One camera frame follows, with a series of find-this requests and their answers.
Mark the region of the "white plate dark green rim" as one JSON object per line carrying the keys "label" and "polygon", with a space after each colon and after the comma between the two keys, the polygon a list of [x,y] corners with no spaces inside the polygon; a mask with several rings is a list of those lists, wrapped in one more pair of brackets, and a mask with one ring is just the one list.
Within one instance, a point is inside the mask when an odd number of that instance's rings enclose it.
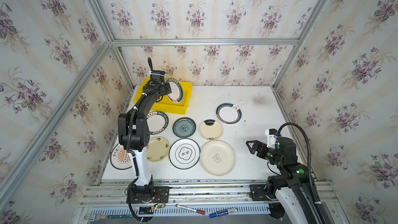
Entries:
{"label": "white plate dark green rim", "polygon": [[171,87],[171,93],[167,95],[168,99],[173,103],[180,103],[183,100],[183,89],[179,81],[168,78],[166,83],[169,83]]}

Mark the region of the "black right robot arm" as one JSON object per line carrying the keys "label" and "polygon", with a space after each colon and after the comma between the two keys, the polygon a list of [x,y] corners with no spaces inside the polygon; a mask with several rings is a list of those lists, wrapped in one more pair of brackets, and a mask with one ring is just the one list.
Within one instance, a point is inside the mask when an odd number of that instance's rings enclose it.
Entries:
{"label": "black right robot arm", "polygon": [[[296,143],[282,136],[282,129],[287,126],[301,132],[307,148],[307,164],[298,161]],[[288,215],[293,224],[330,224],[312,176],[311,146],[304,129],[287,122],[279,129],[268,129],[265,133],[266,143],[247,141],[246,146],[251,154],[276,166],[279,173],[268,177],[265,184],[251,185],[250,198],[253,201],[270,200],[270,214],[274,219]]]}

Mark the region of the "large cream plate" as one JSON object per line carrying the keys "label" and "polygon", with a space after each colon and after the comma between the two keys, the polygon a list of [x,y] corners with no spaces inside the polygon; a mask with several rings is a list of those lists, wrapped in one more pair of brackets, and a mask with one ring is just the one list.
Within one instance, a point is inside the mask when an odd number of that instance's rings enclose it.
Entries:
{"label": "large cream plate", "polygon": [[234,168],[235,152],[226,142],[209,141],[201,149],[200,163],[207,173],[224,176]]}

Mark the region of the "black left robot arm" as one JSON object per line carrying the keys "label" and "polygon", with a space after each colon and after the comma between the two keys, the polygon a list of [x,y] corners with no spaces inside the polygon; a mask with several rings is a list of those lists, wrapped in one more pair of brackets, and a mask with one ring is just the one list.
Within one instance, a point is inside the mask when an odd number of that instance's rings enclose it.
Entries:
{"label": "black left robot arm", "polygon": [[153,176],[147,161],[147,146],[150,131],[147,115],[155,103],[172,92],[165,81],[165,71],[154,70],[151,58],[148,58],[150,78],[143,86],[143,91],[135,105],[125,114],[118,116],[118,141],[123,146],[134,169],[134,179],[129,183],[126,195],[127,204],[150,201],[155,194]]}

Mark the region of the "white plate green striped rim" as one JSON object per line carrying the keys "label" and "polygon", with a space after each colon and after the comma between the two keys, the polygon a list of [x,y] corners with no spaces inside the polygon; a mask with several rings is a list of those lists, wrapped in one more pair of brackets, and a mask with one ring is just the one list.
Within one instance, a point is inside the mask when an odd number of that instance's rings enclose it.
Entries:
{"label": "white plate green striped rim", "polygon": [[235,104],[222,103],[216,108],[216,116],[225,124],[235,124],[241,120],[242,112]]}

